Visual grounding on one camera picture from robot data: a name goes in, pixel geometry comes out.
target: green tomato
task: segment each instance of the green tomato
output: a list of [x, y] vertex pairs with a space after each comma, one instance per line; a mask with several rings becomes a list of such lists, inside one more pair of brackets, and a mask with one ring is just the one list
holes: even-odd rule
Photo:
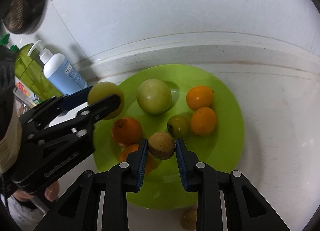
[[138, 88], [137, 102], [146, 113], [162, 114], [172, 103], [170, 88], [161, 80], [148, 79]]
[[91, 105], [111, 94], [118, 95], [120, 97], [121, 103], [117, 110], [110, 113], [104, 118], [104, 120], [109, 120], [120, 115], [124, 108], [124, 94], [122, 90], [114, 83], [111, 82], [100, 82], [95, 84], [88, 94], [88, 104]]
[[174, 115], [167, 122], [167, 129], [172, 137], [181, 138], [189, 133], [190, 124], [184, 116]]

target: green plate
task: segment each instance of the green plate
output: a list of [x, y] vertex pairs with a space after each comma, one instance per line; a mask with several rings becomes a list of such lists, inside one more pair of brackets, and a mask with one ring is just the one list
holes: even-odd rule
[[[164, 81], [172, 91], [171, 108], [158, 116], [146, 114], [136, 101], [138, 87], [150, 78]], [[189, 134], [184, 138], [186, 147], [195, 152], [200, 161], [216, 170], [232, 171], [239, 160], [244, 140], [244, 123], [239, 105], [228, 87], [211, 73], [179, 64], [142, 70], [120, 84], [125, 96], [123, 112], [113, 120], [101, 120], [95, 124], [93, 142], [96, 150], [93, 155], [98, 170], [106, 171], [119, 163], [122, 149], [111, 137], [111, 127], [116, 119], [134, 117], [142, 125], [144, 138], [149, 138], [155, 132], [166, 131], [166, 123], [171, 116], [191, 117], [193, 111], [186, 104], [186, 94], [192, 87], [199, 85], [206, 85], [214, 90], [212, 109], [217, 114], [218, 122], [215, 130], [208, 136]], [[195, 204], [197, 193], [184, 191], [174, 155], [169, 160], [161, 161], [155, 170], [145, 176], [141, 191], [127, 193], [127, 198], [129, 202], [145, 208], [174, 209]]]

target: human hand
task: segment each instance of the human hand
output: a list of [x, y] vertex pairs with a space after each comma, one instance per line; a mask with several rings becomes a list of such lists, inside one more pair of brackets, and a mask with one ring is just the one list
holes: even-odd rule
[[[59, 191], [60, 191], [59, 182], [56, 181], [56, 182], [52, 183], [48, 188], [45, 189], [44, 196], [47, 200], [52, 202], [58, 197]], [[34, 196], [28, 194], [27, 192], [23, 191], [22, 189], [18, 189], [13, 194], [13, 196], [21, 202], [27, 202], [28, 200], [30, 200], [34, 197]]]

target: orange fruit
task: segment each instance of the orange fruit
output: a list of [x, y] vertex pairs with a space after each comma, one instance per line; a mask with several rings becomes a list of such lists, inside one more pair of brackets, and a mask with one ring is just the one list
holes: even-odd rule
[[203, 107], [193, 113], [190, 128], [194, 134], [203, 136], [210, 134], [216, 127], [216, 124], [216, 113], [211, 108]]
[[[132, 152], [138, 151], [139, 148], [139, 144], [133, 144], [130, 145], [128, 147], [126, 147], [122, 153], [120, 154], [120, 160], [119, 162], [125, 162], [125, 160], [127, 159], [128, 155]], [[148, 152], [148, 160], [147, 160], [147, 165], [146, 165], [146, 171], [145, 174], [150, 173], [151, 171], [153, 171], [156, 168], [156, 164], [154, 161], [153, 156]]]
[[186, 96], [186, 102], [190, 109], [197, 110], [209, 107], [214, 100], [213, 90], [207, 86], [197, 86], [190, 89]]
[[111, 135], [119, 146], [126, 147], [139, 143], [142, 138], [142, 127], [134, 118], [120, 118], [113, 124]]

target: green bottle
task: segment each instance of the green bottle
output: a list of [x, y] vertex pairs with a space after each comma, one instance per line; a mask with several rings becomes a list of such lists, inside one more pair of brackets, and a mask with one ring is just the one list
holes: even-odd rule
[[39, 51], [33, 50], [28, 56], [32, 46], [33, 44], [27, 44], [21, 49], [16, 45], [11, 46], [10, 50], [17, 52], [15, 76], [42, 100], [62, 96], [63, 94], [44, 76], [44, 65], [40, 61]]

